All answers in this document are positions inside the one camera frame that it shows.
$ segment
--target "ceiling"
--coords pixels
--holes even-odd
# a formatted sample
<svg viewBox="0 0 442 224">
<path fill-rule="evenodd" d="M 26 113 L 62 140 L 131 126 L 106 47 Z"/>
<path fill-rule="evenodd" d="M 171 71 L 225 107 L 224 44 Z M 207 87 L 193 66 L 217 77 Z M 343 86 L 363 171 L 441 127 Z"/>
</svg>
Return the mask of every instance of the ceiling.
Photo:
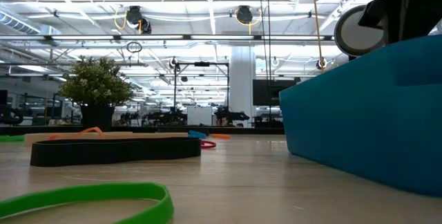
<svg viewBox="0 0 442 224">
<path fill-rule="evenodd" d="M 320 35 L 333 35 L 334 26 L 342 12 L 371 0 L 316 0 Z M 0 0 L 0 12 L 6 12 L 38 30 L 51 26 L 63 35 L 137 35 L 136 29 L 125 26 L 124 12 L 129 6 L 141 6 L 142 14 L 150 21 L 152 35 L 316 35 L 316 11 L 314 0 Z M 249 29 L 238 23 L 235 12 L 239 6 L 249 6 L 253 22 Z M 11 27 L 0 24 L 0 35 L 23 35 Z M 175 57 L 179 62 L 229 62 L 232 48 L 253 46 L 256 54 L 258 77 L 265 77 L 265 53 L 262 41 L 141 41 L 143 50 L 131 57 L 131 62 L 140 61 L 145 66 L 125 66 L 123 71 L 131 75 L 131 81 L 144 89 L 144 94 L 156 102 L 170 102 L 173 97 L 173 71 L 169 62 Z M 131 54 L 122 48 L 126 41 L 62 41 L 58 46 L 38 42 L 8 41 L 3 44 L 3 62 L 60 63 L 50 68 L 54 73 L 69 71 L 69 63 L 80 55 L 115 59 L 128 63 Z M 11 50 L 26 53 L 9 54 Z M 329 64 L 337 66 L 346 61 L 346 56 L 334 45 L 324 41 L 323 57 Z M 314 75 L 318 73 L 318 42 L 285 41 L 272 42 L 271 57 L 275 75 Z M 181 98 L 178 102 L 223 103 L 227 79 L 223 67 L 190 66 L 181 75 L 188 75 L 187 82 L 180 82 Z M 29 70 L 29 73 L 40 73 Z M 196 87 L 201 90 L 195 96 Z"/>
</svg>

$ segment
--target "table surface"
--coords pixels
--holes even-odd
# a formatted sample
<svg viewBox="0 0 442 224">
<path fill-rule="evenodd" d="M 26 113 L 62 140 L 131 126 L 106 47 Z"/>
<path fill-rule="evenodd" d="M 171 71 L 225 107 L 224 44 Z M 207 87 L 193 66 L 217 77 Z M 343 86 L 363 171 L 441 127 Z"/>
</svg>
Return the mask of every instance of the table surface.
<svg viewBox="0 0 442 224">
<path fill-rule="evenodd" d="M 442 223 L 442 199 L 402 192 L 292 156 L 284 136 L 232 136 L 217 143 L 200 158 L 55 168 L 30 167 L 29 148 L 0 143 L 0 199 L 68 185 L 149 181 L 169 188 L 174 224 Z M 21 218 L 58 223 L 60 216 L 62 223 L 109 223 L 122 219 L 115 216 L 119 212 L 139 212 L 149 204 L 74 204 L 0 223 L 27 223 Z"/>
</svg>

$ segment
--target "blue object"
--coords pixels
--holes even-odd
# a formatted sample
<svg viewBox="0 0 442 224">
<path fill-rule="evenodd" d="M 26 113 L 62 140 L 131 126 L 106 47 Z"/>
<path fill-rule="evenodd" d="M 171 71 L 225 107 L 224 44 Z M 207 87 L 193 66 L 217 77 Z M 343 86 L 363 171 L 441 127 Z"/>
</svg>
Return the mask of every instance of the blue object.
<svg viewBox="0 0 442 224">
<path fill-rule="evenodd" d="M 442 36 L 399 42 L 280 93 L 292 154 L 442 196 Z"/>
<path fill-rule="evenodd" d="M 189 131 L 189 138 L 206 138 L 206 134 L 199 131 Z"/>
</svg>

